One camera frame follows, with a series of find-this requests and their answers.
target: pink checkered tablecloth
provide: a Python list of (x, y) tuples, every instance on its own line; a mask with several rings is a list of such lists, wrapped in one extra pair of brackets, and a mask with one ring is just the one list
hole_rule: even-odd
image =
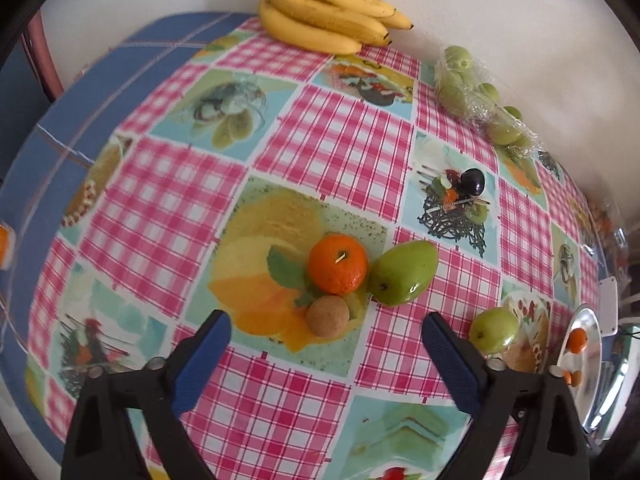
[[(95, 331), (103, 365), (136, 368), (219, 308), (232, 341), (182, 423), (220, 480), (370, 480), (398, 465), (436, 474), (467, 420), (422, 345), (425, 315), (441, 313), (466, 337), (479, 312), (524, 294), (549, 306), (551, 348), (578, 304), (597, 305), (598, 263), (580, 244), (585, 202), (571, 179), (532, 162), (523, 183), (437, 103), (425, 69), (390, 48), (299, 50), (250, 18), (151, 91), (96, 158), (83, 183), (96, 198), (60, 227), (36, 286), (26, 387), (52, 433), (66, 437), (97, 359)], [(486, 215), (431, 219), (425, 174), (468, 168), (485, 175)], [(363, 303), (350, 305), (343, 337), (313, 338), (272, 251), (301, 265), (333, 231), (360, 240), (371, 260), (430, 240), (436, 276), (397, 308), (354, 300)], [(575, 252), (575, 302), (559, 290), (559, 244)], [(416, 426), (437, 451), (412, 451), (401, 430)], [(160, 469), (144, 425), (134, 430)], [(487, 480), (516, 437), (512, 423)]]

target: plastic wrap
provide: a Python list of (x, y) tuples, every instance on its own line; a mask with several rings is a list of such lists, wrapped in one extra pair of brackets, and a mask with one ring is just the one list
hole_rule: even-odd
[(464, 48), (445, 48), (435, 66), (436, 95), (447, 111), (483, 131), (512, 158), (542, 150), (538, 136), (522, 121), (517, 108), (500, 106), (496, 78)]
[(629, 277), (629, 246), (618, 204), (609, 193), (588, 196), (587, 204), (602, 245), (607, 271), (618, 280), (621, 294), (631, 283)]

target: banana bunch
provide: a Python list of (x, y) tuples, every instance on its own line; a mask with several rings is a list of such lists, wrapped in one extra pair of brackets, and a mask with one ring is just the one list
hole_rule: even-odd
[(388, 28), (413, 27), (383, 0), (262, 0), (258, 15), (272, 38), (328, 54), (356, 54), (363, 43), (387, 46)]

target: brown round fruit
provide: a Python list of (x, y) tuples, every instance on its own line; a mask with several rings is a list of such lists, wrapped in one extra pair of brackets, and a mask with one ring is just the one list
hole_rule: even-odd
[(306, 311), (306, 324), (309, 330), (325, 339), (339, 336), (348, 322), (349, 307), (340, 296), (318, 298)]
[(577, 388), (582, 384), (582, 372), (578, 370), (571, 374), (571, 386)]

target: pink plaid pattern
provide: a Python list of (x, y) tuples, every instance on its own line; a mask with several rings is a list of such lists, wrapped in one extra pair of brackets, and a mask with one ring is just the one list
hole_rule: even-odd
[(499, 181), (502, 272), (552, 296), (549, 216), (528, 196)]
[(69, 424), (71, 424), (71, 417), (76, 408), (76, 402), (51, 377), (48, 380), (49, 387), (45, 401), (44, 418), (51, 431), (64, 442)]
[(395, 221), (412, 135), (388, 112), (308, 86), (255, 167)]
[(220, 57), (214, 66), (306, 82), (329, 58), (328, 54), (302, 50), (259, 34)]
[[(178, 337), (188, 335), (179, 328)], [(192, 412), (191, 441), (219, 478), (315, 479), (350, 388), (229, 347)], [(148, 457), (156, 463), (153, 449)]]
[(116, 130), (136, 135), (146, 134), (171, 111), (207, 70), (210, 70), (209, 65), (185, 63), (169, 79), (160, 83)]
[(551, 326), (549, 327), (549, 341), (547, 349), (552, 352), (558, 343), (561, 343), (564, 339), (566, 329), (569, 328), (569, 323), (573, 314), (569, 307), (562, 303), (553, 303), (551, 311)]
[(502, 477), (517, 439), (518, 425), (510, 419), (507, 427), (504, 428), (500, 443), (495, 449), (494, 458), (491, 460), (483, 480), (499, 480)]
[[(394, 243), (418, 238), (398, 228)], [(422, 346), (422, 320), (440, 312), (454, 332), (466, 336), (479, 312), (494, 307), (500, 294), (500, 273), (457, 250), (438, 245), (440, 264), (427, 291), (408, 305), (378, 308), (367, 336), (366, 354), (356, 384), (396, 394), (449, 397), (436, 367)]]
[(358, 56), (392, 68), (396, 72), (407, 75), (412, 79), (418, 79), (420, 75), (420, 61), (388, 46), (365, 45)]
[(545, 170), (541, 164), (536, 162), (540, 183), (545, 190), (546, 199), (549, 204), (549, 214), (551, 218), (558, 222), (560, 228), (573, 240), (580, 241), (578, 234), (578, 224), (571, 211), (569, 201), (566, 199), (566, 191), (562, 184)]
[(253, 32), (264, 32), (262, 25), (260, 24), (260, 18), (258, 16), (252, 16), (246, 20), (236, 30), (251, 30)]
[(438, 104), (432, 87), (418, 82), (414, 100), (417, 106), (415, 125), (418, 128), (453, 144), (465, 155), (472, 156), (494, 173), (498, 173), (498, 159), (494, 147), (482, 133), (447, 114)]
[(107, 188), (80, 253), (140, 300), (177, 317), (246, 168), (143, 137)]
[(588, 303), (597, 314), (600, 303), (598, 263), (580, 248), (580, 302)]
[(49, 346), (53, 325), (58, 318), (58, 301), (64, 291), (66, 277), (74, 258), (74, 251), (64, 238), (53, 238), (33, 295), (29, 311), (27, 346), (45, 370), (49, 368)]

